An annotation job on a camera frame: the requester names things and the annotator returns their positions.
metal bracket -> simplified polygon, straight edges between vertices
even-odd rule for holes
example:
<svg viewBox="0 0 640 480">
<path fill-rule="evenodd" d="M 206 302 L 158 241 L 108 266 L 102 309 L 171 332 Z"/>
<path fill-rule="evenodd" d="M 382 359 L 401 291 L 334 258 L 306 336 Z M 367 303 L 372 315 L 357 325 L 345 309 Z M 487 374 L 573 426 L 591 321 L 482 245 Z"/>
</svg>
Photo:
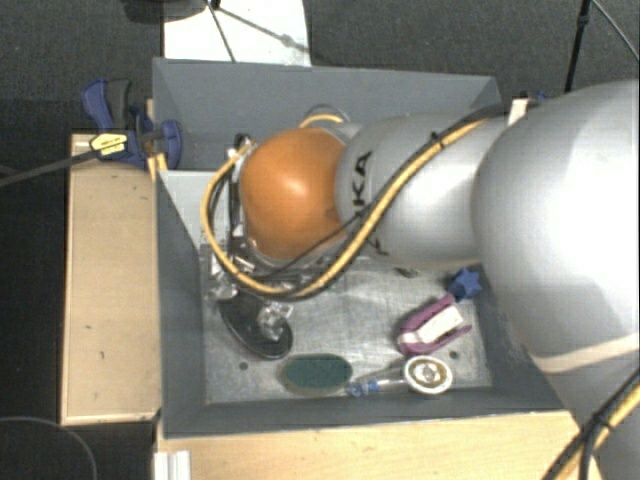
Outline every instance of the metal bracket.
<svg viewBox="0 0 640 480">
<path fill-rule="evenodd" d="M 154 453 L 153 480 L 191 480 L 191 453 L 187 450 Z"/>
</svg>

black carpet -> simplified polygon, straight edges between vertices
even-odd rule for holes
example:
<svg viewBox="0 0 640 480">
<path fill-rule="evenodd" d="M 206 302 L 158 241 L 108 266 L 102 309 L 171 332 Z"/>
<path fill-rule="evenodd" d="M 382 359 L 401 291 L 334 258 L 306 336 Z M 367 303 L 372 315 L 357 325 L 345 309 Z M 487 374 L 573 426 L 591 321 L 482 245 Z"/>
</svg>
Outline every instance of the black carpet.
<svg viewBox="0 0 640 480">
<path fill-rule="evenodd" d="M 304 1 L 315 64 L 493 75 L 508 99 L 562 92 L 581 0 Z M 637 49 L 638 0 L 600 2 Z M 0 166 L 22 170 L 65 156 L 72 130 L 92 126 L 79 95 L 95 78 L 129 78 L 133 100 L 150 97 L 161 15 L 145 0 L 0 0 Z M 592 9 L 575 87 L 637 76 L 638 64 Z M 65 179 L 0 189 L 0 417 L 57 419 Z M 1 478 L 34 478 L 35 469 L 24 469 L 30 460 L 51 466 L 53 476 L 42 478 L 89 478 L 83 450 L 68 437 L 22 446 L 47 438 L 36 424 L 11 425 L 0 423 Z M 150 425 L 82 436 L 101 479 L 148 477 Z M 36 448 L 41 455 L 30 459 Z"/>
</svg>

yellow cable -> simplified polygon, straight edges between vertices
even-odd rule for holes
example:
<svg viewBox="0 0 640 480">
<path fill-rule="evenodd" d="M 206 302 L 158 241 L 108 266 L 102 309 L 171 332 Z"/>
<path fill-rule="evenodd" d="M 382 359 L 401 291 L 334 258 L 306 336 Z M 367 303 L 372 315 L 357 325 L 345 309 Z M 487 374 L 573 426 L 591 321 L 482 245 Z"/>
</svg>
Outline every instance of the yellow cable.
<svg viewBox="0 0 640 480">
<path fill-rule="evenodd" d="M 638 405 L 640 404 L 640 384 L 636 384 L 636 386 L 627 393 L 627 395 L 620 401 L 618 407 L 616 407 L 613 414 L 609 418 L 609 425 L 613 429 L 617 427 L 624 419 L 631 414 Z M 594 446 L 594 452 L 602 446 L 602 444 L 608 439 L 611 434 L 611 430 L 609 428 L 604 427 L 596 440 L 596 444 Z M 558 471 L 556 475 L 556 480 L 565 480 L 569 477 L 569 475 L 573 472 L 573 470 L 580 463 L 580 457 L 582 456 L 582 451 L 584 449 L 584 445 L 580 446 L 569 458 L 569 460 L 562 466 L 560 471 Z"/>
<path fill-rule="evenodd" d="M 200 223 L 202 224 L 202 229 L 207 236 L 207 240 L 209 241 L 211 249 L 213 249 L 213 253 L 216 255 L 216 258 L 233 275 L 233 277 L 243 282 L 244 284 L 254 288 L 255 290 L 259 290 L 265 294 L 277 294 L 281 293 L 282 290 L 254 281 L 251 277 L 241 272 L 240 269 L 238 269 L 238 267 L 234 265 L 234 263 L 229 259 L 226 253 L 222 250 L 222 247 L 218 245 L 214 232 L 211 229 L 211 224 L 209 222 L 209 202 L 211 201 L 213 191 L 215 190 L 218 183 L 220 183 L 220 181 L 224 178 L 225 174 L 227 174 L 238 162 L 238 160 L 240 160 L 240 158 L 248 153 L 252 147 L 252 143 L 242 146 L 240 149 L 238 149 L 236 154 L 229 160 L 227 160 L 224 165 L 213 175 L 213 177 L 209 181 L 209 184 L 207 185 L 206 190 L 204 191 L 204 196 L 202 197 L 202 201 L 200 203 Z"/>
<path fill-rule="evenodd" d="M 316 121 L 331 121 L 338 124 L 344 123 L 344 119 L 340 116 L 336 116 L 335 114 L 314 114 L 304 119 L 298 125 L 298 128 L 306 128 L 311 123 L 315 123 Z"/>
<path fill-rule="evenodd" d="M 345 249 L 345 251 L 340 255 L 340 257 L 335 261 L 335 263 L 325 272 L 322 276 L 320 276 L 315 282 L 307 286 L 306 288 L 300 290 L 295 295 L 296 296 L 304 296 L 307 295 L 314 290 L 324 286 L 328 281 L 333 279 L 333 277 L 338 274 L 346 265 L 349 263 L 353 257 L 357 254 L 360 247 L 365 242 L 367 237 L 373 231 L 373 228 L 378 224 L 385 210 L 391 205 L 393 199 L 396 197 L 400 189 L 421 169 L 429 160 L 431 160 L 434 156 L 440 153 L 446 146 L 449 146 L 456 142 L 458 139 L 464 137 L 471 130 L 477 128 L 481 123 L 485 122 L 487 119 L 483 119 L 480 121 L 475 121 L 468 125 L 459 128 L 453 133 L 447 135 L 442 139 L 441 142 L 435 142 L 430 148 L 428 148 L 424 153 L 422 153 L 418 158 L 416 158 L 409 166 L 400 173 L 398 178 L 391 184 L 391 186 L 387 189 L 387 191 L 380 198 L 380 201 L 373 207 L 373 210 L 367 217 L 367 220 L 364 222 L 362 227 L 358 230 L 358 233 L 354 237 L 353 241 L 349 244 L 349 246 Z"/>
<path fill-rule="evenodd" d="M 398 194 L 400 189 L 411 179 L 411 177 L 414 176 L 419 169 L 421 169 L 434 156 L 440 153 L 445 147 L 450 146 L 457 140 L 461 139 L 471 130 L 477 128 L 478 126 L 480 126 L 480 124 L 484 123 L 487 120 L 488 118 L 481 119 L 455 130 L 454 132 L 445 136 L 441 141 L 432 144 L 419 157 L 413 160 L 411 164 L 409 164 L 409 166 L 407 166 L 405 170 L 400 173 L 398 178 L 382 195 L 378 203 L 376 203 L 376 205 L 371 210 L 371 213 L 365 220 L 362 227 L 358 230 L 356 236 L 353 238 L 345 251 L 336 259 L 335 263 L 316 281 L 314 281 L 306 288 L 295 292 L 292 297 L 301 297 L 308 295 L 313 291 L 321 288 L 331 279 L 333 279 L 357 254 L 360 247 L 364 244 L 367 237 L 371 234 L 376 224 L 382 218 L 382 215 L 384 214 L 386 209 L 393 202 L 395 196 Z M 211 178 L 211 181 L 209 181 L 209 184 L 207 185 L 207 189 L 205 190 L 202 202 L 200 204 L 200 222 L 216 258 L 225 267 L 225 269 L 231 275 L 233 275 L 236 280 L 240 281 L 241 283 L 245 284 L 255 291 L 264 293 L 265 295 L 278 295 L 281 293 L 285 293 L 287 289 L 274 288 L 271 285 L 260 283 L 238 269 L 238 267 L 229 259 L 224 250 L 217 243 L 213 230 L 211 229 L 211 224 L 209 222 L 209 203 L 216 186 L 224 178 L 225 174 L 227 174 L 233 168 L 238 160 L 242 156 L 244 156 L 252 146 L 253 144 L 248 144 L 240 148 L 232 158 L 225 162 L 225 164 L 216 172 L 213 178 Z"/>
</svg>

blue clip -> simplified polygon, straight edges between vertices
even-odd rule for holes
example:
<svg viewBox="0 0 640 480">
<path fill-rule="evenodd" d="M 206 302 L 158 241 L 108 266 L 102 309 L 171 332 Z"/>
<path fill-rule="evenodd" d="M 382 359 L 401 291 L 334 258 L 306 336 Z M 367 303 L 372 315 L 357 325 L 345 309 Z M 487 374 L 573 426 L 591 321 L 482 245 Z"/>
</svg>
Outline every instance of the blue clip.
<svg viewBox="0 0 640 480">
<path fill-rule="evenodd" d="M 109 148 L 103 148 L 103 142 L 101 141 L 97 141 L 100 147 L 94 147 L 92 144 L 92 149 L 96 151 L 98 159 L 124 162 L 138 169 L 146 170 L 147 158 L 150 154 L 143 151 L 138 142 L 136 132 L 138 134 L 146 134 L 151 132 L 154 126 L 144 110 L 131 106 L 129 107 L 129 113 L 135 122 L 136 131 L 124 129 L 127 124 L 125 109 L 127 108 L 128 88 L 128 81 L 116 81 L 111 87 L 111 91 L 109 91 L 109 82 L 104 78 L 98 78 L 82 91 L 82 104 L 85 112 L 95 121 L 101 134 L 117 131 L 119 137 L 126 136 L 126 140 L 122 138 L 116 146 Z M 117 115 L 115 119 L 112 113 L 114 108 L 116 108 L 117 113 L 120 110 L 119 114 L 122 114 Z M 175 169 L 182 155 L 180 128 L 177 121 L 169 120 L 162 123 L 161 130 L 165 142 L 167 167 Z"/>
</svg>

white paper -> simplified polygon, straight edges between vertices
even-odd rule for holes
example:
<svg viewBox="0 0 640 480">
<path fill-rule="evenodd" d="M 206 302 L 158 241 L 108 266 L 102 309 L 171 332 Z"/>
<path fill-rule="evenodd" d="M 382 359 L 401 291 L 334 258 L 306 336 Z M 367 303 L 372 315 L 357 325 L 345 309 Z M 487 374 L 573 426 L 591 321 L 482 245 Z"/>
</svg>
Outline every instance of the white paper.
<svg viewBox="0 0 640 480">
<path fill-rule="evenodd" d="M 222 0 L 216 17 L 199 2 L 165 3 L 164 55 L 170 59 L 310 66 L 302 0 Z M 179 16 L 191 14 L 187 18 Z"/>
</svg>

